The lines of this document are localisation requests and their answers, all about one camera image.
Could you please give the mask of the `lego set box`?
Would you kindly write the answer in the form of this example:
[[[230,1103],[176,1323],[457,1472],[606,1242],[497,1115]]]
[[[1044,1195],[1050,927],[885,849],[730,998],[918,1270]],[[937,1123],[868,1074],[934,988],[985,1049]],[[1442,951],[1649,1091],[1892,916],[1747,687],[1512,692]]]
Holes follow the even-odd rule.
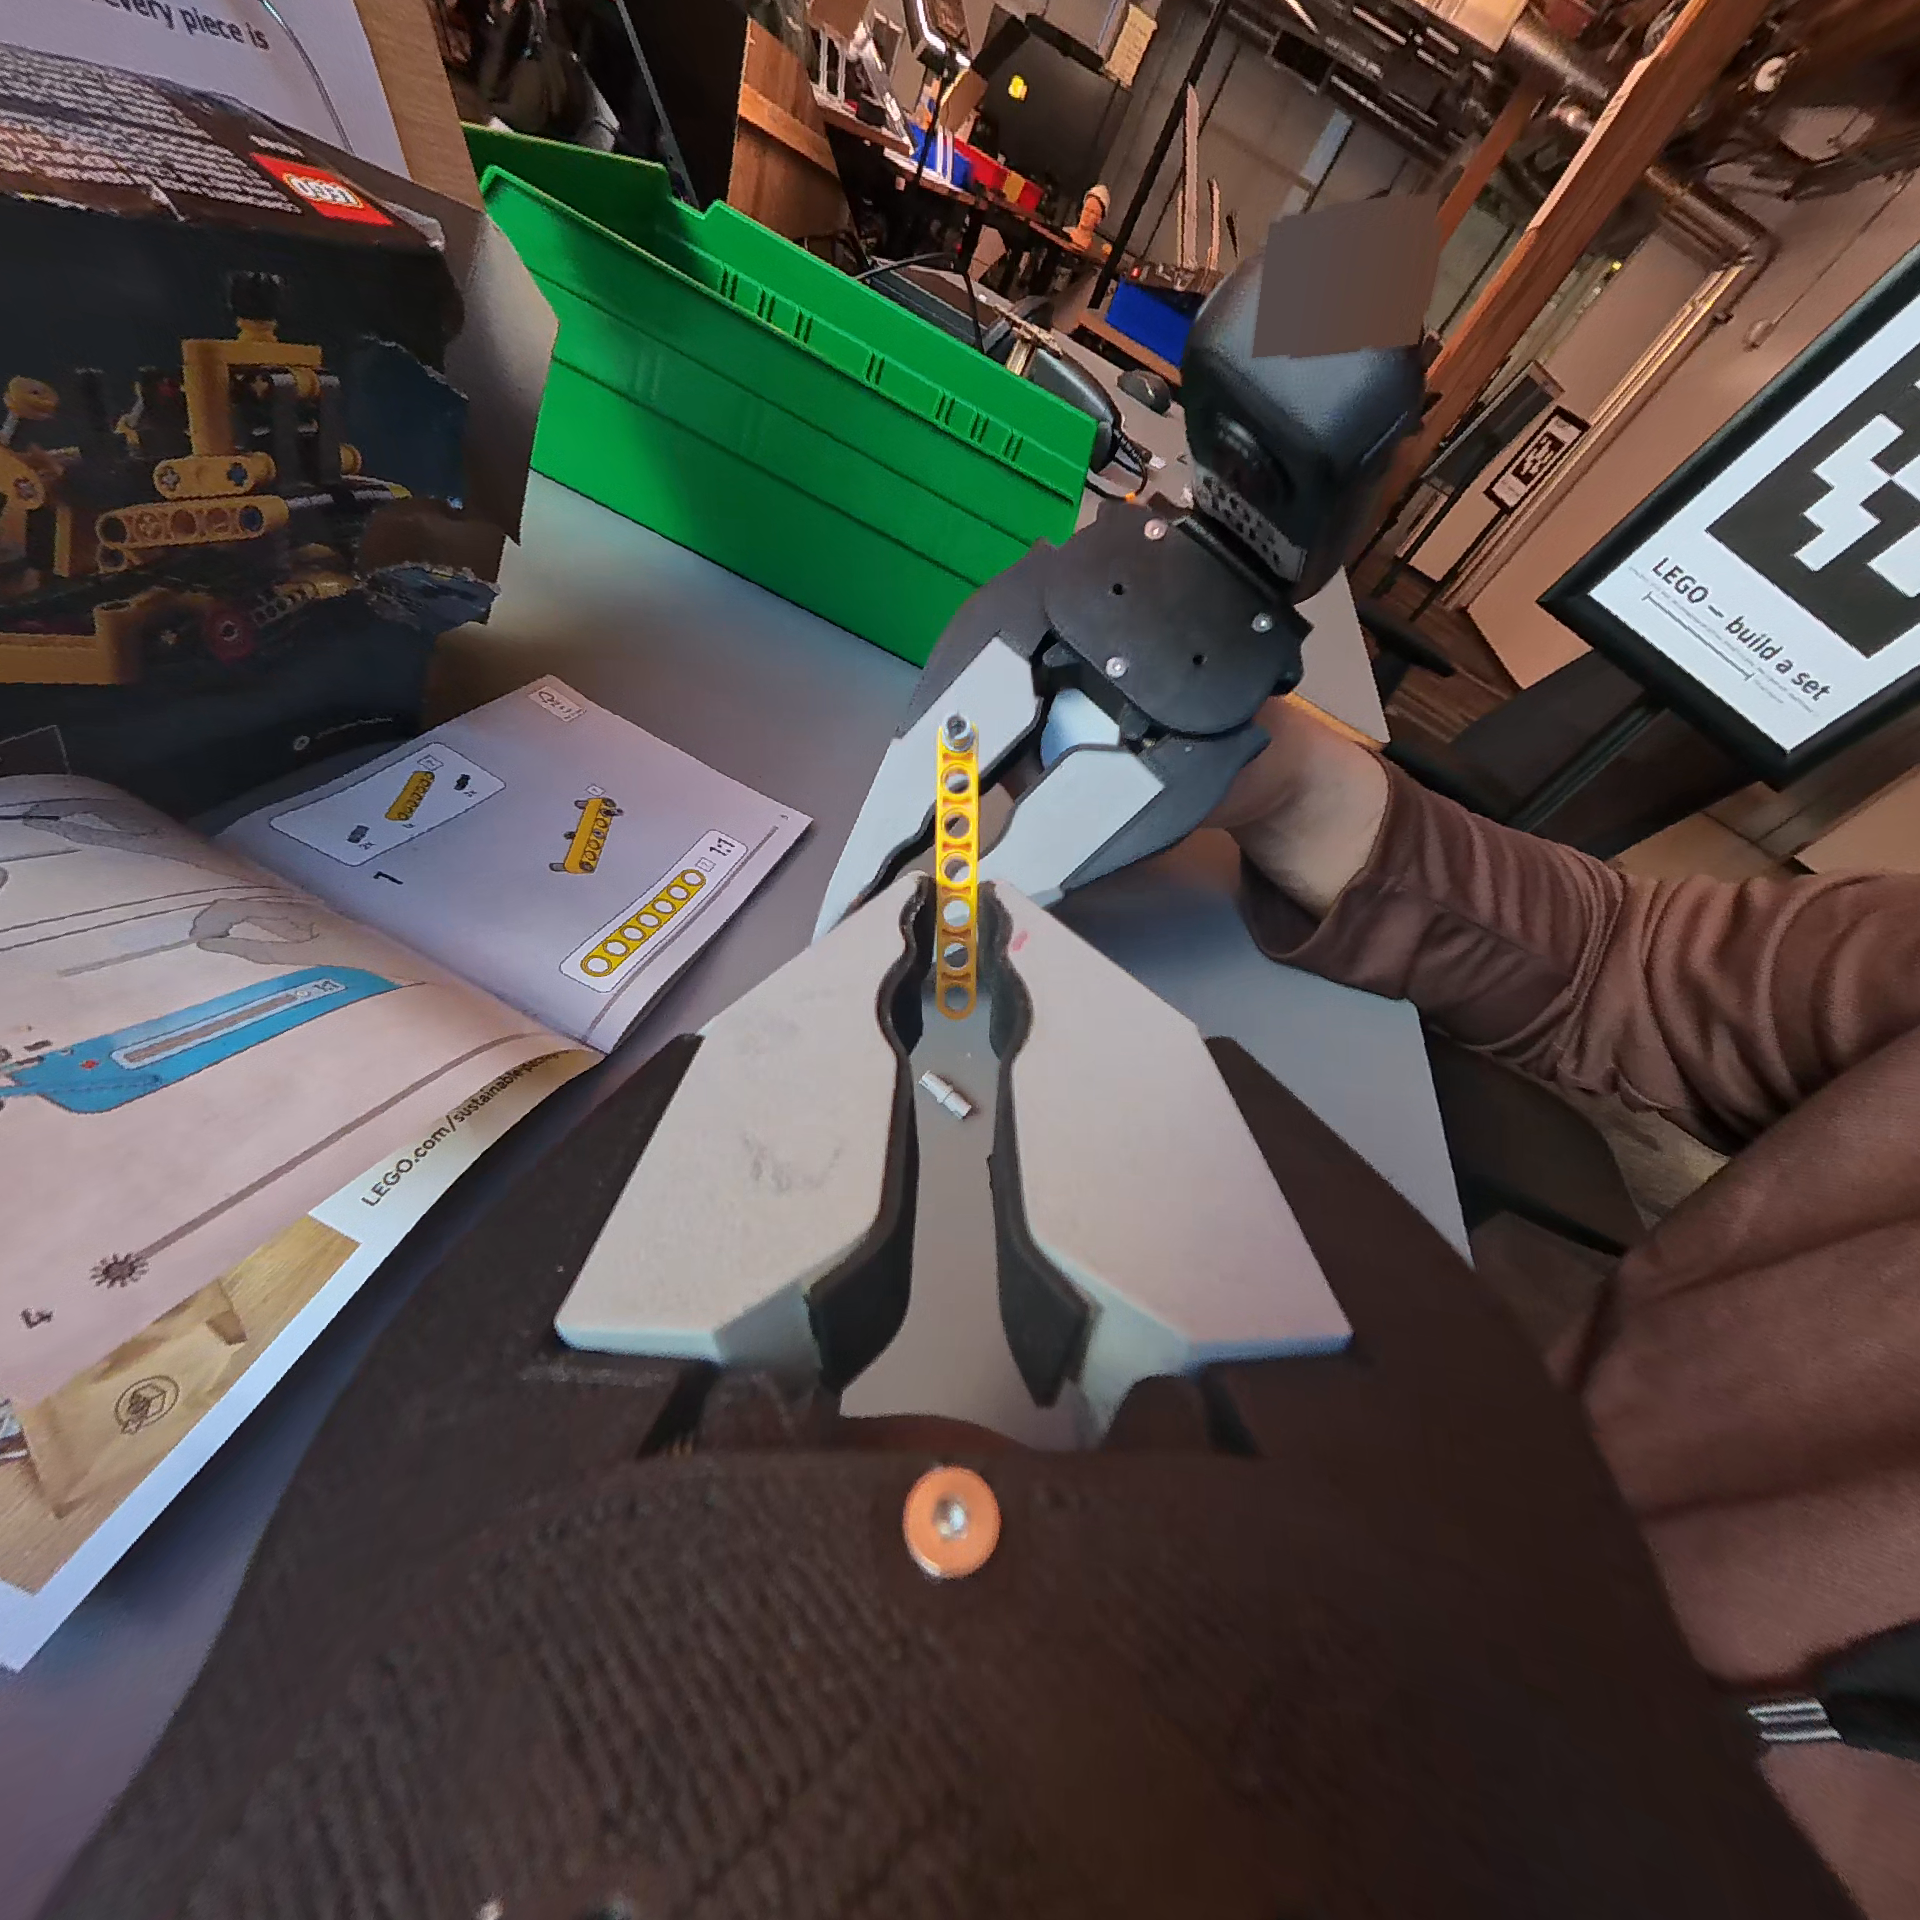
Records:
[[[480,209],[4,30],[4,736],[386,722],[484,620],[558,324]]]

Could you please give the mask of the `person's right forearm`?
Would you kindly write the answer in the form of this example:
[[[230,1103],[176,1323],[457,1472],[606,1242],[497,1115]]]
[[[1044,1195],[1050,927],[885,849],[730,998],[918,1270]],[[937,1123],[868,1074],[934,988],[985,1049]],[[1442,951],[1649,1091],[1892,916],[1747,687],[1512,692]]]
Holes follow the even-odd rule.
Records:
[[[1643,880],[1386,778],[1324,920],[1253,867],[1282,959],[1722,1155],[1785,1123],[1848,1168],[1915,1168],[1913,875]]]

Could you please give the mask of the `wooden post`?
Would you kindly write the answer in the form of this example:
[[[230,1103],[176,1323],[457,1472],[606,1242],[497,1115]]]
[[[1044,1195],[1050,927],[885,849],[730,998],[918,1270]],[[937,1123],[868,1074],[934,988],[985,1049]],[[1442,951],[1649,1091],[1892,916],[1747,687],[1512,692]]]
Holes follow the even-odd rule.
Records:
[[[1426,419],[1433,432],[1445,435],[1477,400],[1765,12],[1765,3],[1689,3],[1627,71],[1518,244],[1440,351],[1432,368],[1435,404]]]

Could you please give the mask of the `blue storage crate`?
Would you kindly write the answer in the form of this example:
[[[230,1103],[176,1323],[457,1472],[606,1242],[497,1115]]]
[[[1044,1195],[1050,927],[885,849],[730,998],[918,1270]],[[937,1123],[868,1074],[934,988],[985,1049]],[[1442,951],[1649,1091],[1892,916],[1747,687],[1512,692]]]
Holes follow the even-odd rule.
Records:
[[[1177,382],[1193,319],[1203,303],[1204,296],[1201,294],[1121,279],[1112,288],[1102,319],[1132,351],[1170,368],[1168,379]]]

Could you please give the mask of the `small framed marker tag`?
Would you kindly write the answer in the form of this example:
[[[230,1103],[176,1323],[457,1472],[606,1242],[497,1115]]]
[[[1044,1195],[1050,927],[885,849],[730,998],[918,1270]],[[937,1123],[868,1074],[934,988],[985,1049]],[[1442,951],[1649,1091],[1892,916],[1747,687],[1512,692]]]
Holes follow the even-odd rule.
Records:
[[[1571,456],[1571,450],[1585,441],[1588,431],[1590,426],[1585,417],[1572,414],[1563,404],[1554,404],[1549,414],[1524,435],[1486,487],[1483,495],[1494,510],[1499,514],[1518,513]]]

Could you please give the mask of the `yellow lego beam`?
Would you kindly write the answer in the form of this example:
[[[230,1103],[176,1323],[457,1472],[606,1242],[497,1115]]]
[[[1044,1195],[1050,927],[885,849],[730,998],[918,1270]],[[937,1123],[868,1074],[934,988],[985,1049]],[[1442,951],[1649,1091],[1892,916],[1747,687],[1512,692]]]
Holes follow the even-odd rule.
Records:
[[[937,734],[937,794],[933,819],[934,880],[934,1002],[947,1019],[966,1019],[977,1007],[977,864],[978,864],[978,740],[954,754]]]

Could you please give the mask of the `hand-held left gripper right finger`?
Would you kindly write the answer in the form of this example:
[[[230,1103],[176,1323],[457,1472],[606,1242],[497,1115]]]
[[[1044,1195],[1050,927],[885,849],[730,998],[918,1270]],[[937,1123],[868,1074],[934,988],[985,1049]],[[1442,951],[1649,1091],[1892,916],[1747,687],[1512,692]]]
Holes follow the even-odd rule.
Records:
[[[1032,1401],[1342,1353],[1348,1314],[1201,1028],[1014,888],[980,891],[1000,1320]]]

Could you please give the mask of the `framed marker tag sign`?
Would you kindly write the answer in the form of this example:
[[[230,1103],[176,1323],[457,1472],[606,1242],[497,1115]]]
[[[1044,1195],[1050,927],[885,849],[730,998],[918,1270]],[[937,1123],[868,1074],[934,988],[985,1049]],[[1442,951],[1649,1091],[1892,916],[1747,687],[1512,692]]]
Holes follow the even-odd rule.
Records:
[[[1540,608],[1748,783],[1790,784],[1913,710],[1918,251]]]

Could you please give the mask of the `green plastic bin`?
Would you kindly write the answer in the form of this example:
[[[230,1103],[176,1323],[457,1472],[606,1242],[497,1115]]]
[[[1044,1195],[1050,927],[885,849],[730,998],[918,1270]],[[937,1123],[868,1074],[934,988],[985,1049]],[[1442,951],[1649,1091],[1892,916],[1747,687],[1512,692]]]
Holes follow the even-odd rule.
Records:
[[[592,151],[507,129],[461,123],[461,132],[477,176],[489,169],[504,171],[600,224],[612,227],[632,216],[665,209],[674,200],[669,175],[652,160]]]
[[[600,224],[489,169],[561,334],[533,468],[923,665],[1082,513],[1096,422],[726,203]]]

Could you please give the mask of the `brown display board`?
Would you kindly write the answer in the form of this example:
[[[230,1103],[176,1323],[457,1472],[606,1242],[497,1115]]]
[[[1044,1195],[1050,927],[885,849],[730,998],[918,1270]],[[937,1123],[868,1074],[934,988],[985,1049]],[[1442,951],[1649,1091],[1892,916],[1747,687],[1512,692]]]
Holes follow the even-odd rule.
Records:
[[[441,8],[354,3],[354,10],[389,102],[405,171],[450,201],[480,209],[465,123],[444,65]]]

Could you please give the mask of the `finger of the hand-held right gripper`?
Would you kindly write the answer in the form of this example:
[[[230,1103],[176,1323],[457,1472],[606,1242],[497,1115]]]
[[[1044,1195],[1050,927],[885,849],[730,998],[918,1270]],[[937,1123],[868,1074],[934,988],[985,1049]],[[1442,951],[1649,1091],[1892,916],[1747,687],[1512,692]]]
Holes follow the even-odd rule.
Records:
[[[1057,906],[1186,840],[1266,748],[1260,722],[1221,736],[1124,739],[1085,692],[1058,692],[1011,762],[1012,808],[984,880]]]
[[[978,772],[994,778],[1041,729],[1038,654],[1046,647],[1044,588],[1053,547],[1036,545],[954,614],[910,696],[856,826],[827,880],[814,938],[894,879],[931,840],[945,722],[977,734]]]

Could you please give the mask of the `person's brown sweater torso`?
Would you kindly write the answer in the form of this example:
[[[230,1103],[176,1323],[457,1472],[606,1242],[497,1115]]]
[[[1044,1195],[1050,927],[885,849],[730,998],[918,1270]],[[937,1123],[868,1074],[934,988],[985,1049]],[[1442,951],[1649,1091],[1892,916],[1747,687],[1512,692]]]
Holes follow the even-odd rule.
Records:
[[[1616,1274],[1581,1398],[1697,1657],[1915,1766],[1918,1041],[1754,1111]]]

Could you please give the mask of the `lego instruction booklet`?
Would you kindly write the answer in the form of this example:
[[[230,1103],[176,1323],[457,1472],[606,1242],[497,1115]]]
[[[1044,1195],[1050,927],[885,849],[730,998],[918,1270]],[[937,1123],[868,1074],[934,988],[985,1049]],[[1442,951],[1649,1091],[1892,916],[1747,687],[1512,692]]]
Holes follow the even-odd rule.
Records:
[[[806,831],[558,680],[222,832],[4,780],[4,1670]]]

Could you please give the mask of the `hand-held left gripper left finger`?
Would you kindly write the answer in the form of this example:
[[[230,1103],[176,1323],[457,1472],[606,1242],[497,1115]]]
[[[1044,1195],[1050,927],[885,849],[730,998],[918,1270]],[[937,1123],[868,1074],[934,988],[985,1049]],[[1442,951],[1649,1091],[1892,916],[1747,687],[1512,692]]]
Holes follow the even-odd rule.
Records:
[[[910,873],[698,1035],[561,1340],[851,1386],[910,1298],[918,1035]]]

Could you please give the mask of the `black monitor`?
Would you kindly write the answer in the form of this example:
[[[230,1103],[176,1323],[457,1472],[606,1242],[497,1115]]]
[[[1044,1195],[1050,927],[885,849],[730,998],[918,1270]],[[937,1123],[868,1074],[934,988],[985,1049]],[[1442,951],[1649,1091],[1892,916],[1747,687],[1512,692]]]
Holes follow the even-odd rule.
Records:
[[[971,147],[1070,200],[1102,178],[1126,89],[1090,48],[1041,17],[997,8],[971,75],[985,86]]]

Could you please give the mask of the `printed instruction poster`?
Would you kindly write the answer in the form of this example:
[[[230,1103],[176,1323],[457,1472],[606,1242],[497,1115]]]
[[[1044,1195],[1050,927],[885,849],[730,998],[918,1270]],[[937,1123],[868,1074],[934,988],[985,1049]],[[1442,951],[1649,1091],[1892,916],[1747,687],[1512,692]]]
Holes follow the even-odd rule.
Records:
[[[354,3],[2,3],[2,41],[222,95],[410,175]]]

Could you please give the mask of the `person's right hand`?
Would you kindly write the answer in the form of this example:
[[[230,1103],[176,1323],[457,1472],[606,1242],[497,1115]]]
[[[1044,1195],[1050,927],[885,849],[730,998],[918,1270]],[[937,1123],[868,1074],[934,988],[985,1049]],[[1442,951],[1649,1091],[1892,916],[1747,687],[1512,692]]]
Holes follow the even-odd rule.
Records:
[[[1322,922],[1369,864],[1390,803],[1382,762],[1294,698],[1257,715],[1265,751],[1203,822]]]

